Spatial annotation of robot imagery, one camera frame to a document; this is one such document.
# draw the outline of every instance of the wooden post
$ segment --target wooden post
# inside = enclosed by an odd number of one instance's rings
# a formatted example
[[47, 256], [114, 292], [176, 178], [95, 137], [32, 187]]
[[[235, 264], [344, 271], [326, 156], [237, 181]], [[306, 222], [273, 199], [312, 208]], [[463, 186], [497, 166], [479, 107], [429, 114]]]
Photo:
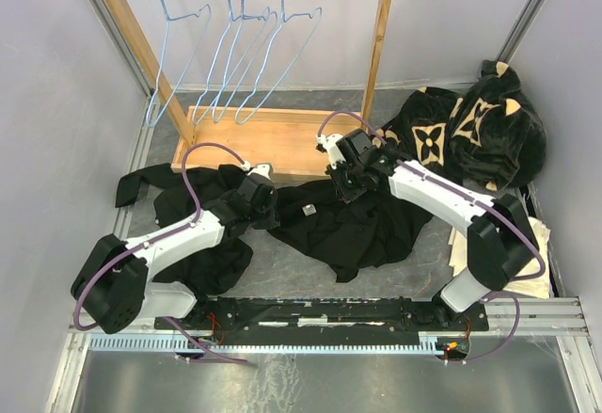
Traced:
[[[123, 37], [130, 45], [135, 58], [138, 60], [142, 71], [147, 77], [154, 81], [159, 74], [159, 62], [155, 57], [149, 42], [140, 28], [127, 0], [104, 0], [111, 15], [115, 19]], [[165, 103], [172, 93], [171, 85], [166, 77], [161, 73], [159, 78], [159, 98]], [[167, 106], [167, 113], [171, 117], [178, 133], [182, 136], [184, 142], [192, 146], [194, 144], [194, 126], [186, 119], [180, 103], [174, 96]]]
[[372, 55], [370, 57], [370, 68], [368, 70], [368, 82], [364, 90], [364, 100], [361, 104], [361, 117], [365, 120], [370, 116], [372, 100], [374, 99], [374, 87], [376, 86], [376, 75], [380, 64], [380, 56], [383, 52], [385, 32], [387, 31], [388, 12], [391, 8], [391, 0], [378, 0], [378, 11], [376, 12], [376, 23], [372, 36]]

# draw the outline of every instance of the white wall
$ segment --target white wall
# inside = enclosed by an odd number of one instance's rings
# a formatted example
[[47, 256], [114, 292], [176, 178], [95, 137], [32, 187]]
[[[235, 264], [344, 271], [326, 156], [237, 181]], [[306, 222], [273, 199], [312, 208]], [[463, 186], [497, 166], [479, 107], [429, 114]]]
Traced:
[[[129, 1], [155, 53], [159, 54], [164, 23], [158, 0]], [[214, 8], [211, 35], [184, 79], [189, 87], [206, 82], [217, 41], [226, 26], [226, 0], [167, 0], [174, 14], [196, 10], [207, 1]], [[475, 80], [481, 61], [498, 54], [526, 1], [393, 0], [379, 85], [420, 86]], [[278, 0], [247, 0], [247, 3], [248, 9], [256, 12], [268, 4], [279, 9]], [[287, 9], [291, 11], [312, 10], [322, 5], [324, 18], [306, 52], [282, 85], [363, 87], [376, 4], [377, 0], [287, 0]], [[247, 25], [249, 29], [246, 30], [251, 30], [256, 24]], [[272, 63], [261, 80], [263, 86], [271, 86], [279, 77], [309, 32], [307, 21], [291, 22], [290, 26], [278, 36], [282, 40], [279, 40]], [[181, 22], [172, 27], [166, 74], [175, 83], [194, 47], [200, 26], [197, 21], [194, 24]], [[252, 33], [251, 30], [243, 35], [241, 41], [250, 42], [248, 36]], [[219, 60], [212, 84], [223, 75], [225, 58]]]
[[88, 0], [0, 0], [0, 411], [43, 411], [142, 94]]
[[602, 0], [546, 0], [511, 64], [547, 129], [535, 182], [567, 293], [579, 295], [602, 357]]

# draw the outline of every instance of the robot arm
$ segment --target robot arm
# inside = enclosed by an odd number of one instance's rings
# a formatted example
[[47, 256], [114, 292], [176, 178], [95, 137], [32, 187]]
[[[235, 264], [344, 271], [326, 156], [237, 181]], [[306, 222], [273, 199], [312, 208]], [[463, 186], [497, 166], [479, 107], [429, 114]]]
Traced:
[[83, 305], [90, 316], [109, 334], [121, 331], [134, 319], [186, 316], [197, 303], [192, 291], [177, 281], [152, 280], [171, 264], [238, 237], [251, 226], [276, 226], [277, 192], [270, 173], [268, 164], [253, 168], [237, 190], [205, 204], [199, 219], [192, 214], [125, 242], [114, 234], [104, 236], [72, 284], [71, 295], [78, 299], [92, 277], [117, 255], [130, 250], [132, 253], [99, 278], [87, 294]]
[[492, 214], [496, 210], [538, 248], [529, 219], [518, 199], [501, 199], [472, 192], [435, 175], [418, 161], [400, 161], [377, 148], [357, 129], [321, 136], [318, 149], [328, 155], [326, 173], [343, 199], [353, 201], [368, 190], [389, 192], [442, 218], [467, 237], [467, 268], [438, 294], [452, 313], [468, 309], [491, 291], [501, 291], [533, 258], [520, 239]]

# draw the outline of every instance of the metal floor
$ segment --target metal floor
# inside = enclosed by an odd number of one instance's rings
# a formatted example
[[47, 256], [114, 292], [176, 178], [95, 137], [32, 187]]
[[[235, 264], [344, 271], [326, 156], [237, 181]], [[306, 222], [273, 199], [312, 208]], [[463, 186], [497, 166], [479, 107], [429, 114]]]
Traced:
[[[274, 92], [265, 107], [317, 110], [359, 110], [362, 91], [283, 91]], [[380, 126], [399, 113], [410, 90], [377, 90], [370, 122]], [[180, 94], [184, 110], [197, 101], [197, 94]], [[203, 103], [209, 103], [207, 95]], [[171, 162], [178, 134], [168, 117], [154, 128], [147, 166]], [[154, 225], [152, 202], [160, 191], [149, 188], [145, 199], [134, 207], [129, 236], [151, 230]], [[228, 296], [262, 297], [431, 297], [452, 277], [448, 266], [451, 227], [434, 217], [424, 226], [412, 254], [403, 262], [379, 268], [366, 268], [346, 284], [335, 282], [334, 272], [323, 262], [313, 260], [281, 243], [265, 231], [252, 230], [243, 236], [254, 251], [253, 260]]]
[[[497, 345], [473, 339], [475, 354]], [[556, 339], [520, 338], [470, 366], [402, 355], [241, 355], [190, 364], [170, 354], [88, 352], [73, 413], [573, 413]]]

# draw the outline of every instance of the black garment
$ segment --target black garment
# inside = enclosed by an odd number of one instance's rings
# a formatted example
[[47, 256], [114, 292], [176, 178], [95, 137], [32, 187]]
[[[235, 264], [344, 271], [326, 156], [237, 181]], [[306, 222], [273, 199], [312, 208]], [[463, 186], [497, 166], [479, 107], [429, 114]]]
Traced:
[[[236, 166], [221, 166], [218, 170], [195, 168], [187, 170], [186, 174], [201, 205], [238, 188], [245, 177], [245, 173]], [[160, 227], [182, 220], [195, 211], [194, 201], [184, 186], [182, 174], [174, 173], [169, 164], [141, 168], [121, 178], [117, 206], [134, 203], [142, 182], [165, 188], [154, 201]], [[223, 294], [236, 284], [252, 256], [250, 246], [240, 239], [232, 239], [170, 265], [157, 274], [153, 281], [179, 281], [197, 295]]]
[[[305, 215], [303, 207], [316, 212]], [[346, 283], [358, 269], [399, 262], [412, 251], [432, 215], [390, 194], [367, 192], [345, 204], [330, 180], [278, 189], [280, 227], [268, 232], [301, 253], [327, 263]]]
[[[218, 170], [198, 168], [186, 172], [201, 205], [238, 188], [245, 173], [235, 166]], [[131, 204], [142, 181], [170, 185], [154, 201], [159, 225], [182, 220], [195, 210], [182, 175], [168, 164], [142, 168], [119, 182], [121, 204]], [[303, 207], [316, 212], [305, 216]], [[338, 199], [330, 180], [278, 189], [280, 227], [269, 230], [278, 240], [305, 255], [327, 263], [337, 282], [355, 278], [358, 269], [403, 260], [412, 251], [422, 226], [431, 214], [390, 194], [368, 192], [352, 203]], [[248, 267], [253, 251], [239, 239], [195, 253], [159, 273], [154, 281], [180, 281], [193, 292], [222, 294], [233, 287]]]
[[529, 183], [546, 159], [544, 125], [503, 62], [485, 60], [464, 96], [436, 87], [415, 91], [380, 132], [433, 172], [490, 189]]

